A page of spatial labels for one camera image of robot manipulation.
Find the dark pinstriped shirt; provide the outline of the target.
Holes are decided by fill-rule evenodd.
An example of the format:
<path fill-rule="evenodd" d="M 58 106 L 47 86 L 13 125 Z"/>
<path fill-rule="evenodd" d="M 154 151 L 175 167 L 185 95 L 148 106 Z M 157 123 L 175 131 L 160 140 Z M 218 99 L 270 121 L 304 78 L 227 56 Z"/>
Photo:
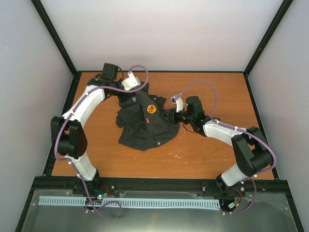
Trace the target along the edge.
<path fill-rule="evenodd" d="M 149 84 L 134 92 L 134 96 L 119 103 L 116 125 L 123 129 L 119 143 L 135 150 L 145 151 L 164 145 L 174 139 L 180 124 L 169 126 L 160 113 L 164 111 L 166 98 L 148 93 Z M 154 104 L 157 111 L 147 112 L 148 105 Z"/>

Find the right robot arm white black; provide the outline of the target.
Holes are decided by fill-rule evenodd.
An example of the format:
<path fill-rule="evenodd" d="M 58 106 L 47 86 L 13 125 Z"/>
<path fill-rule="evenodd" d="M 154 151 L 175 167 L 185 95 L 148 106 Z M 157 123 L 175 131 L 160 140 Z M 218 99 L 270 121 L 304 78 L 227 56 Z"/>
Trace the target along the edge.
<path fill-rule="evenodd" d="M 169 124 L 189 124 L 194 132 L 232 146 L 236 163 L 217 176 L 216 188 L 219 194 L 226 195 L 236 184 L 276 165 L 275 154 L 259 128 L 233 127 L 205 115 L 197 96 L 182 101 L 180 96 L 175 95 L 171 100 L 175 108 L 161 114 Z"/>

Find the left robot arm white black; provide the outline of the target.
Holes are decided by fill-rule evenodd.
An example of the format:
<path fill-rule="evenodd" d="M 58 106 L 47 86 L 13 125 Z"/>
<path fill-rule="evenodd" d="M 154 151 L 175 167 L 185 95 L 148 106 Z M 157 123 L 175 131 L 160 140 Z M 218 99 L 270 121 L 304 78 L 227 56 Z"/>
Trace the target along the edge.
<path fill-rule="evenodd" d="M 77 102 L 62 116 L 51 120 L 52 149 L 56 160 L 67 161 L 77 177 L 84 180 L 83 188 L 89 194 L 100 190 L 100 182 L 95 179 L 96 168 L 91 163 L 86 150 L 87 138 L 84 126 L 95 108 L 107 97 L 129 94 L 141 86 L 140 80 L 128 71 L 127 78 L 116 80 L 119 67 L 105 63 L 102 73 L 91 78 Z"/>

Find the clear plastic sheet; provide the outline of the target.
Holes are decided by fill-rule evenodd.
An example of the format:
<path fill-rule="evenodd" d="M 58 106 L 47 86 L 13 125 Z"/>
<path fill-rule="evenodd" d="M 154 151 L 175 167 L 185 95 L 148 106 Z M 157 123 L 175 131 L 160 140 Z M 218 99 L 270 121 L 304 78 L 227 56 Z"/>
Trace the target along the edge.
<path fill-rule="evenodd" d="M 37 190 L 25 232 L 295 232 L 283 193 L 234 193 L 219 210 L 38 205 L 40 196 L 84 197 L 70 190 Z M 119 198 L 212 199 L 188 192 L 127 191 Z"/>

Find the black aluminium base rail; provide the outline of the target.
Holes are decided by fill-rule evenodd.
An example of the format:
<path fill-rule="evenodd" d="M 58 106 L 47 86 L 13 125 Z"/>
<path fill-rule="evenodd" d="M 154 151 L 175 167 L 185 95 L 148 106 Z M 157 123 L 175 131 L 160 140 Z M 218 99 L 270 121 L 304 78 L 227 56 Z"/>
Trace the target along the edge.
<path fill-rule="evenodd" d="M 242 195 L 254 193 L 250 180 L 243 185 L 237 184 L 227 193 L 219 193 L 214 179 L 156 179 L 156 178 L 104 178 L 86 182 L 90 196 L 109 190 L 110 195 L 126 191 L 154 191 L 154 192 L 189 192 L 198 193 L 203 197 L 230 198 L 236 189 Z M 34 178 L 30 193 L 35 190 L 72 190 L 74 194 L 85 195 L 82 181 L 77 177 L 38 176 Z"/>

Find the black enclosure frame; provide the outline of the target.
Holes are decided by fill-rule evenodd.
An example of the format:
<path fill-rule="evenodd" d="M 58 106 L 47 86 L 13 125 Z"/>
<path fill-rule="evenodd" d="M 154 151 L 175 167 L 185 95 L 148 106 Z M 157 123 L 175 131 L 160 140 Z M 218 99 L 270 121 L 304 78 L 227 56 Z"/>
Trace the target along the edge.
<path fill-rule="evenodd" d="M 77 90 L 77 85 L 81 79 L 81 71 L 77 71 L 73 65 L 73 62 L 71 60 L 71 58 L 69 57 L 65 46 L 63 45 L 52 21 L 50 20 L 50 17 L 48 16 L 47 11 L 45 10 L 42 2 L 40 0 L 34 0 L 33 5 L 36 9 L 36 11 L 38 12 L 39 16 L 41 17 L 41 20 L 43 21 L 45 27 L 47 28 L 49 34 L 51 35 L 54 43 L 56 44 L 58 50 L 60 51 L 62 57 L 64 58 L 64 61 L 66 62 L 66 64 L 69 67 L 69 70 L 72 72 L 73 74 L 73 79 L 70 85 L 70 89 L 69 89 L 69 93 L 68 96 L 66 98 L 66 101 L 64 103 L 64 107 L 63 109 L 66 110 L 68 109 L 69 106 L 72 105 L 73 103 L 73 95 L 76 93 Z M 243 72 L 244 75 L 244 80 L 246 82 L 247 85 L 247 89 L 248 89 L 248 93 L 250 95 L 251 98 L 251 102 L 253 104 L 253 109 L 255 112 L 255 116 L 257 118 L 258 124 L 261 125 L 262 121 L 255 103 L 255 99 L 252 93 L 252 89 L 248 80 L 248 75 L 250 73 L 250 71 L 253 69 L 254 65 L 256 64 L 256 62 L 258 61 L 258 59 L 260 58 L 263 50 L 265 49 L 266 45 L 268 44 L 268 42 L 270 41 L 271 37 L 273 36 L 275 30 L 277 29 L 277 27 L 279 26 L 280 22 L 282 21 L 283 17 L 285 16 L 286 12 L 288 11 L 289 7 L 291 6 L 292 1 L 290 0 L 284 0 L 282 2 L 282 4 L 280 5 L 279 9 L 277 10 L 274 18 L 272 19 L 270 26 L 267 28 L 261 42 L 259 43 L 256 51 L 254 52 L 252 58 L 249 61 L 249 64 L 247 65 L 245 71 Z M 51 169 L 54 166 L 55 163 L 55 159 L 52 158 L 51 156 L 48 156 L 46 164 L 45 164 L 45 168 L 43 171 L 42 176 L 51 176 Z M 293 221 L 295 223 L 296 229 L 299 232 L 302 232 L 303 226 L 302 223 L 300 221 L 300 217 L 299 214 L 297 212 L 292 194 L 290 192 L 289 186 L 287 181 L 283 181 L 279 179 L 279 175 L 277 170 L 273 170 L 273 175 L 274 175 L 274 180 L 258 180 L 256 181 L 256 185 L 257 185 L 257 189 L 258 191 L 262 191 L 262 188 L 266 188 L 266 192 L 270 192 L 270 193 L 285 193 L 286 198 L 287 198 L 287 202 L 288 202 L 288 209 L 291 211 L 292 213 L 292 218 Z M 20 220 L 18 222 L 18 225 L 16 227 L 16 231 L 18 232 L 22 232 L 22 231 L 26 231 L 26 221 L 29 220 L 28 214 L 30 212 L 30 201 L 33 199 L 34 196 L 34 192 L 30 193 L 28 195 L 28 198 L 26 200 L 24 209 L 22 211 Z"/>

